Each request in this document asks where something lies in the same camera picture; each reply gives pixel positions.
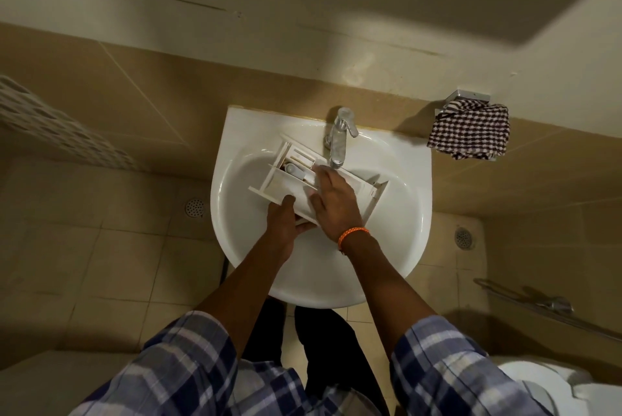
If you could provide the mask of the person's right hand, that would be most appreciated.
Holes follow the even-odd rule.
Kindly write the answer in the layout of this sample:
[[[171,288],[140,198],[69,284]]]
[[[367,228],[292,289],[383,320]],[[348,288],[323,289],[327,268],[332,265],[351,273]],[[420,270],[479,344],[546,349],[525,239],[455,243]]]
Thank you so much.
[[[328,210],[328,224],[320,225],[326,236],[341,250],[348,236],[358,232],[369,234],[363,226],[354,190],[344,177],[324,166],[314,167],[313,172],[319,187],[313,193],[321,195]]]

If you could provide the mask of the person's left hand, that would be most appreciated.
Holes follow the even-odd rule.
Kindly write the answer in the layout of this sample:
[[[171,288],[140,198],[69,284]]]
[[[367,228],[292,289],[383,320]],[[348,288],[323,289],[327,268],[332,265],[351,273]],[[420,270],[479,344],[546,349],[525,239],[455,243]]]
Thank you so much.
[[[298,223],[299,218],[294,211],[295,200],[294,196],[288,194],[280,204],[272,202],[268,207],[266,234],[286,255],[291,255],[294,242],[300,234],[317,227],[309,221]]]

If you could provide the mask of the white plastic detergent drawer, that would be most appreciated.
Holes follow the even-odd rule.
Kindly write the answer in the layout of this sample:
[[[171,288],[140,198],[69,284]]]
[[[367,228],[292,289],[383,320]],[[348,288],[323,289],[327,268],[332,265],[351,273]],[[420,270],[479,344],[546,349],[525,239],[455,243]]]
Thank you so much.
[[[276,204],[280,204],[283,198],[288,194],[294,196],[296,199],[294,204],[295,213],[301,219],[304,218],[318,225],[315,211],[309,202],[310,194],[317,192],[319,189],[316,178],[315,185],[306,184],[287,174],[282,169],[282,166],[286,162],[293,162],[313,171],[315,166],[328,166],[328,160],[284,134],[281,134],[281,140],[282,144],[276,154],[275,160],[270,165],[265,180],[259,188],[250,186],[249,190]],[[366,224],[381,196],[385,192],[388,181],[383,183],[379,182],[379,176],[372,177],[370,180],[365,180],[342,168],[338,169],[338,173],[343,176],[347,184],[353,188],[362,215],[363,224]]]

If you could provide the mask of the person's right forearm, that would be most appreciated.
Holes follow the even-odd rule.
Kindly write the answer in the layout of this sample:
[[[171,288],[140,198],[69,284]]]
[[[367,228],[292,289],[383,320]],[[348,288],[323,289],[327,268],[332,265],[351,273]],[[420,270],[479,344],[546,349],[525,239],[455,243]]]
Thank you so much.
[[[348,236],[341,251],[353,265],[383,348],[391,358],[407,330],[436,312],[393,267],[371,234]]]

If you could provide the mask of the person's left forearm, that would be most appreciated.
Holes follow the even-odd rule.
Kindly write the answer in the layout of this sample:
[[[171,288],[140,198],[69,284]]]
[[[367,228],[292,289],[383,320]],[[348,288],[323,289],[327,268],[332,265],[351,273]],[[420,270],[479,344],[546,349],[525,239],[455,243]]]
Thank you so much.
[[[291,256],[294,238],[264,233],[232,274],[195,310],[217,320],[242,357],[278,272]]]

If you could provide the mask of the white plastic drawer insert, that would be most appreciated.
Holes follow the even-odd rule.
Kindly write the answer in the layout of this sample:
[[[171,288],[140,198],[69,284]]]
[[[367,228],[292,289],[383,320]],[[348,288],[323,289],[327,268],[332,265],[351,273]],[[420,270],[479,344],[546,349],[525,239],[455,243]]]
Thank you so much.
[[[299,166],[293,162],[286,162],[283,164],[282,169],[290,176],[306,184],[315,185],[315,173],[305,166]]]

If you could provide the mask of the white ceramic wash basin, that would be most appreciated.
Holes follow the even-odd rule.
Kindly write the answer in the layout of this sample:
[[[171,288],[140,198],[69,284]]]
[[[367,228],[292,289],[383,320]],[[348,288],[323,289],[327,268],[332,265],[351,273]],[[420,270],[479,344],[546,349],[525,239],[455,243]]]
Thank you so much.
[[[326,123],[229,107],[214,168],[211,215],[225,256],[237,267],[265,232],[269,200],[259,188],[282,144],[281,134],[323,153]],[[377,239],[393,267],[407,276],[424,252],[432,217],[431,151],[425,142],[390,132],[359,129],[348,140],[342,169],[388,181],[364,227]],[[364,302],[350,261],[317,227],[295,241],[271,296],[307,308],[344,308]]]

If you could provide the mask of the chrome basin faucet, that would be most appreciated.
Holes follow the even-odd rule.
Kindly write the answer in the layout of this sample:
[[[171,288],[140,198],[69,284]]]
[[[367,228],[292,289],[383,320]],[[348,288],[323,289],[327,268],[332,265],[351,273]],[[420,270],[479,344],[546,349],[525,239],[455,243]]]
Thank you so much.
[[[323,139],[323,144],[329,151],[328,163],[332,169],[343,167],[346,159],[347,137],[356,138],[358,135],[354,112],[348,107],[339,108],[330,131]]]

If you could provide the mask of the black trousers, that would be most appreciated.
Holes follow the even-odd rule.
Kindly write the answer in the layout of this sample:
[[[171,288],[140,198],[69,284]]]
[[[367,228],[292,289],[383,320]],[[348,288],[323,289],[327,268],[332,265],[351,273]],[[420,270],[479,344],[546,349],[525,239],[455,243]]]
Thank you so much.
[[[242,354],[252,363],[282,365],[286,306],[268,297]],[[356,390],[370,400],[383,416],[389,416],[385,398],[358,343],[353,328],[334,310],[294,310],[297,337],[307,357],[305,394],[317,401],[326,389]]]

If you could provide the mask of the brown checkered cloth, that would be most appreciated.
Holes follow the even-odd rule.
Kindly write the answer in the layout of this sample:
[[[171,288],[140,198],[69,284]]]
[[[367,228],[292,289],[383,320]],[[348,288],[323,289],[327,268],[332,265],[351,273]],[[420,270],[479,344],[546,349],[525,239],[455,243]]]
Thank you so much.
[[[506,154],[509,136],[506,106],[459,98],[435,114],[427,147],[454,160],[493,161]]]

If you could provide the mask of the blue plaid shirt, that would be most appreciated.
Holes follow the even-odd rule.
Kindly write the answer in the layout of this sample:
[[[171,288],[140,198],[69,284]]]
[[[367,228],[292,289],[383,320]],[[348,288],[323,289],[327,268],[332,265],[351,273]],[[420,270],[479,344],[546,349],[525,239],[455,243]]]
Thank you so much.
[[[410,416],[552,416],[471,338],[438,315],[412,325],[390,358]],[[355,389],[309,397],[292,368],[237,360],[222,324],[201,311],[171,322],[69,416],[380,416]]]

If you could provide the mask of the chrome bidet sprayer head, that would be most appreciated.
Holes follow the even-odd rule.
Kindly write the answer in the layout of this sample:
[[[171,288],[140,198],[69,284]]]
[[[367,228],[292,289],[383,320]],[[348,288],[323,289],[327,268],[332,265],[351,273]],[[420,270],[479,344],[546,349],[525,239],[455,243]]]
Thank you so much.
[[[563,296],[545,297],[535,301],[534,305],[558,315],[572,316],[574,314],[571,302]]]

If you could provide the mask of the white toilet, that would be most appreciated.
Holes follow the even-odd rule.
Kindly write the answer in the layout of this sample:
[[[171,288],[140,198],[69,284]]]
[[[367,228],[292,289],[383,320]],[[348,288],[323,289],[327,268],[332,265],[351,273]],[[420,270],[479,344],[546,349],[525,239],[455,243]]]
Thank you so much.
[[[492,361],[553,416],[622,416],[622,386],[597,382],[580,367],[534,356]]]

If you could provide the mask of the chrome wall towel holder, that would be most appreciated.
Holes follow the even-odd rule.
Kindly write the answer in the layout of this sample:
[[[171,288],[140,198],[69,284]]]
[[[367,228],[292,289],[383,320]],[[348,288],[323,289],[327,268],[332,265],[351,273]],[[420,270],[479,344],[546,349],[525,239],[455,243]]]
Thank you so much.
[[[434,110],[434,115],[438,116],[439,114],[444,113],[446,111],[447,106],[449,106],[451,103],[453,103],[456,100],[477,100],[478,102],[487,104],[490,102],[491,96],[488,94],[484,94],[484,93],[478,93],[478,92],[473,92],[470,90],[458,88],[455,91],[453,91],[445,99],[445,102],[442,108],[436,108]]]

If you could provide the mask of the chrome rail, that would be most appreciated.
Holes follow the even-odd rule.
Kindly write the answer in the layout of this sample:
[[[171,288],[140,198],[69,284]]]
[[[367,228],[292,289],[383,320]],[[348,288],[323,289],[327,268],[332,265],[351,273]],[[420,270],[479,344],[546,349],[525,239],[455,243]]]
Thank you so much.
[[[556,313],[550,312],[548,310],[545,310],[543,308],[540,308],[534,305],[535,301],[543,299],[545,297],[550,297],[550,296],[532,298],[532,297],[516,294],[512,291],[509,291],[509,292],[503,291],[500,285],[495,284],[489,281],[488,279],[475,278],[472,281],[474,284],[477,284],[482,290],[484,290],[487,294],[494,296],[497,299],[512,303],[520,308],[531,311],[532,313],[535,313],[536,315],[547,318],[549,320],[552,320],[552,321],[555,321],[555,322],[558,322],[558,323],[561,323],[567,326],[571,326],[573,328],[577,328],[577,329],[586,331],[591,334],[595,334],[599,337],[606,338],[611,341],[622,343],[622,333],[611,331],[602,326],[595,325],[584,319],[578,318],[575,315],[575,312],[572,316],[558,315]]]

